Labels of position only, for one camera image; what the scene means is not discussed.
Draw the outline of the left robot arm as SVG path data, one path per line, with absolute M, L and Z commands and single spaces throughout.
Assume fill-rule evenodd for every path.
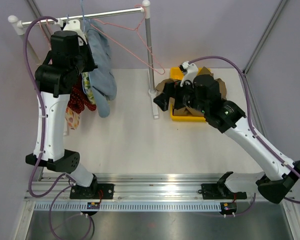
M 34 74 L 39 91 L 38 133 L 33 153 L 25 157 L 29 165 L 68 174 L 75 182 L 72 191 L 81 198 L 97 196 L 97 177 L 80 164 L 80 154 L 64 148 L 66 108 L 73 86 L 81 73 L 97 68 L 90 46 L 75 31 L 56 31 L 51 50 Z

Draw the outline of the tulip print skirt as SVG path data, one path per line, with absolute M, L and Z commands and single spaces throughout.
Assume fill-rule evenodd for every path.
M 73 111 L 70 107 L 67 107 L 65 111 L 65 120 L 67 126 L 71 130 L 76 130 L 80 123 L 80 115 Z

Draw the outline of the red polka dot skirt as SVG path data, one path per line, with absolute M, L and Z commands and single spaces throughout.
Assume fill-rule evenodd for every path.
M 77 80 L 76 84 L 72 87 L 67 106 L 77 114 L 83 112 L 85 108 L 92 112 L 97 109 L 97 106 L 92 104 L 84 93 L 81 79 Z

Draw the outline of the khaki tan skirt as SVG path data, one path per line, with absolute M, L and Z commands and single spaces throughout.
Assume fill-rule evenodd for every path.
M 162 81 L 158 85 L 159 94 L 165 93 L 165 83 L 172 81 L 175 82 L 181 80 L 169 78 Z M 202 111 L 204 118 L 208 118 L 215 114 L 227 101 L 220 90 L 221 82 L 214 78 L 213 73 L 208 68 L 202 67 L 192 83 L 195 100 L 197 101 L 197 106 L 193 108 L 197 111 Z

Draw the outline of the lemon print skirt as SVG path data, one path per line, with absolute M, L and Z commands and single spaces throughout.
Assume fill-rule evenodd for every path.
M 88 72 L 83 72 L 81 74 L 82 77 L 82 90 L 87 96 L 88 100 L 90 101 L 91 104 L 95 105 L 96 101 L 93 95 L 91 83 L 90 83 L 90 78 L 89 78 L 89 73 Z

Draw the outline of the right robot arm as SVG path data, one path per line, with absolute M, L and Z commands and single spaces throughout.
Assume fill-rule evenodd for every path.
M 271 203 L 279 204 L 300 179 L 300 160 L 283 156 L 252 124 L 233 101 L 222 98 L 220 85 L 209 74 L 193 81 L 168 80 L 153 102 L 167 111 L 170 99 L 176 109 L 188 107 L 203 114 L 205 121 L 239 144 L 262 168 L 258 173 L 226 172 L 217 182 L 217 193 L 229 198 L 233 193 L 260 193 Z

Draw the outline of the light blue denim skirt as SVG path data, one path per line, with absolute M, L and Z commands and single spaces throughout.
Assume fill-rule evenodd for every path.
M 110 115 L 109 101 L 117 96 L 117 84 L 112 72 L 111 49 L 101 25 L 94 19 L 84 23 L 94 64 L 97 68 L 89 72 L 90 87 L 101 118 Z

